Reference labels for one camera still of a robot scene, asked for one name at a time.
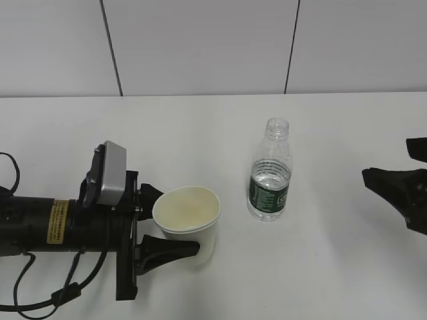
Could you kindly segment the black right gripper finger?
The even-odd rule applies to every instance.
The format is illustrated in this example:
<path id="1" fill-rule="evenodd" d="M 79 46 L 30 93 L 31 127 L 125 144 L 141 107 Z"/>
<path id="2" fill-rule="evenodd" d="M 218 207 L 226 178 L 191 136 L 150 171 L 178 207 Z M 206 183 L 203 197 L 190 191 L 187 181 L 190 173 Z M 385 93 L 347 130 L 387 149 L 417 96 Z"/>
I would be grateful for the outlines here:
<path id="1" fill-rule="evenodd" d="M 406 148 L 411 159 L 427 163 L 427 138 L 417 137 L 406 140 Z"/>
<path id="2" fill-rule="evenodd" d="M 404 218 L 409 230 L 426 232 L 426 170 L 387 171 L 368 168 L 362 171 L 364 185 L 386 200 Z"/>

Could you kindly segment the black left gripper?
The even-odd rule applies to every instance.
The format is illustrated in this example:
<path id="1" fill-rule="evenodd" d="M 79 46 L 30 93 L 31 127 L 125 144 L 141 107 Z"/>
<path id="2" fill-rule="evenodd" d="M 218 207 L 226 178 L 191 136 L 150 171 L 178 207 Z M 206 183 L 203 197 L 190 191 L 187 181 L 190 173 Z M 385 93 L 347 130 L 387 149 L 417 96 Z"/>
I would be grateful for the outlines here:
<path id="1" fill-rule="evenodd" d="M 107 253 L 116 253 L 117 300 L 134 300 L 137 295 L 136 275 L 144 275 L 162 265 L 180 259 L 196 256 L 200 244 L 196 241 L 178 241 L 144 235 L 137 241 L 137 219 L 153 218 L 153 207 L 163 192 L 148 183 L 142 183 L 137 199 L 136 171 L 125 174 L 125 190 L 117 205 L 104 205 L 95 200 L 87 200 L 91 188 L 90 179 L 82 181 L 76 214 L 70 229 L 70 238 L 80 241 L 78 247 L 86 251 L 100 252 L 101 255 L 85 280 L 77 290 L 85 289 L 96 277 L 105 262 Z"/>

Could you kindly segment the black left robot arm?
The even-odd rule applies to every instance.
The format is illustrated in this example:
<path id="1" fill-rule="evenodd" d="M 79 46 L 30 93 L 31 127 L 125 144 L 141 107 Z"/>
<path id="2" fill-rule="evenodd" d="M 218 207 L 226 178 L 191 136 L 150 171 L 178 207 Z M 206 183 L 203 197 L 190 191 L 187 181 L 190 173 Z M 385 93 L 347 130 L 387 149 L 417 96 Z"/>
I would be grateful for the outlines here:
<path id="1" fill-rule="evenodd" d="M 137 240 L 137 223 L 151 219 L 161 191 L 127 171 L 125 191 L 116 206 L 91 205 L 83 200 L 10 196 L 1 199 L 1 256 L 27 252 L 79 251 L 116 254 L 118 301 L 134 300 L 137 276 L 169 262 L 193 257 L 196 241 L 167 240 L 144 235 Z"/>

